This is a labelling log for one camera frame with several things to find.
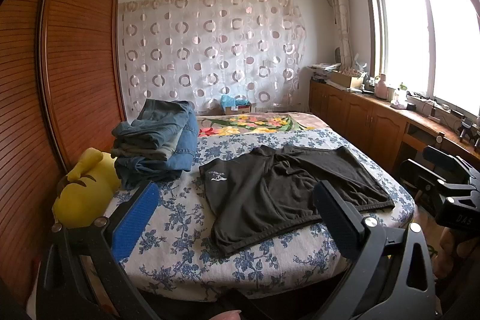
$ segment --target sheer curtain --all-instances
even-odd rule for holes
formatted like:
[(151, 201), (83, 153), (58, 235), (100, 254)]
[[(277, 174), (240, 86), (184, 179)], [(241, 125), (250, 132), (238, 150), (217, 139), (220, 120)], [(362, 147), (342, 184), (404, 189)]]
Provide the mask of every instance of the sheer curtain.
[(297, 103), (306, 32), (293, 0), (144, 0), (119, 10), (129, 118), (146, 98), (190, 100), (199, 112), (222, 94), (259, 107)]
[(340, 58), (342, 68), (352, 67), (352, 54), (350, 49), (350, 12), (349, 0), (332, 0), (335, 14), (335, 25), (340, 40)]

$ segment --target wooden wardrobe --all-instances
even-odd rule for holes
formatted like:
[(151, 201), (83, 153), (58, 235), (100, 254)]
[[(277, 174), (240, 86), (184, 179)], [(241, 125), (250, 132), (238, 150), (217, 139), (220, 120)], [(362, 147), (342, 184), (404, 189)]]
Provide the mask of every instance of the wooden wardrobe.
[(53, 223), (58, 180), (125, 118), (118, 0), (0, 4), (0, 278), (20, 303)]

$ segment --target bed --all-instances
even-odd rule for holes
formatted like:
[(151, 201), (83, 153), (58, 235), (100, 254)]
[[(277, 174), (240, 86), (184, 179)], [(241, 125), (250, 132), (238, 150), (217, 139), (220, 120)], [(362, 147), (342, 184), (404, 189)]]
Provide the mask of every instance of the bed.
[[(232, 116), (234, 120), (225, 116), (198, 118), (203, 129), (241, 129), (233, 134), (219, 131), (200, 137), (191, 171), (178, 180), (160, 184), (157, 209), (130, 257), (121, 261), (136, 287), (181, 300), (215, 301), (229, 288), (260, 298), (326, 280), (347, 268), (347, 261), (322, 223), (276, 236), (228, 258), (219, 257), (212, 248), (209, 235), (214, 216), (206, 202), (198, 167), (214, 158), (235, 158), (262, 144), (274, 148), (285, 144), (332, 149), (347, 146), (395, 203), (393, 209), (369, 215), (390, 227), (404, 226), (411, 220), (414, 202), (404, 188), (323, 121), (304, 114), (262, 116), (262, 120), (253, 122), (249, 121), (252, 115)], [(257, 127), (238, 125), (268, 122), (270, 118), (273, 124), (258, 125), (278, 129), (255, 131)], [(285, 121), (290, 121), (289, 125), (280, 130)], [(129, 197), (127, 191), (116, 193), (106, 215)]]

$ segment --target black gripper frame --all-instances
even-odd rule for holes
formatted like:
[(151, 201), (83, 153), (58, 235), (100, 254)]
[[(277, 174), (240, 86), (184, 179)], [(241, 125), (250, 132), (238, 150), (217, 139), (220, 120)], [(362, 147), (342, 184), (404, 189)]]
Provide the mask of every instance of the black gripper frame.
[(456, 183), (408, 159), (400, 165), (400, 177), (427, 194), (437, 224), (463, 231), (480, 232), (480, 172), (459, 156), (447, 155), (433, 147), (423, 158), (448, 171)]
[[(435, 317), (434, 276), (427, 244), (418, 224), (406, 229), (363, 218), (328, 183), (314, 188), (314, 202), (340, 253), (353, 265), (311, 320), (431, 320)], [(355, 315), (382, 257), (390, 269), (376, 304)]]
[(149, 181), (142, 181), (129, 201), (119, 205), (110, 218), (102, 217), (105, 220), (97, 225), (93, 222), (90, 226), (74, 229), (60, 226), (58, 231), (57, 225), (56, 229), (52, 228), (50, 245), (38, 275), (38, 320), (118, 320), (98, 304), (81, 256), (91, 257), (95, 271), (121, 319), (161, 320), (110, 252), (115, 228), (149, 184)]

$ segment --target cabinet door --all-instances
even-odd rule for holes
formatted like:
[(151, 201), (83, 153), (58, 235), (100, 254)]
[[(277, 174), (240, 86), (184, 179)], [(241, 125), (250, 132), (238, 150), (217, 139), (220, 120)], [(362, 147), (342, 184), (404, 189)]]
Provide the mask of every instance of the cabinet door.
[(367, 153), (373, 104), (355, 94), (348, 94), (344, 108), (345, 138), (359, 150)]
[(320, 112), (322, 109), (322, 91), (321, 91), (321, 84), (318, 82), (310, 82), (310, 98), (309, 98), (309, 106), (310, 111), (320, 117)]
[(344, 133), (343, 100), (345, 96), (345, 91), (326, 86), (325, 99), (322, 105), (322, 114), (325, 118), (320, 117), (335, 132), (340, 134)]
[(392, 172), (406, 125), (398, 113), (379, 105), (373, 107), (369, 156), (387, 172)]

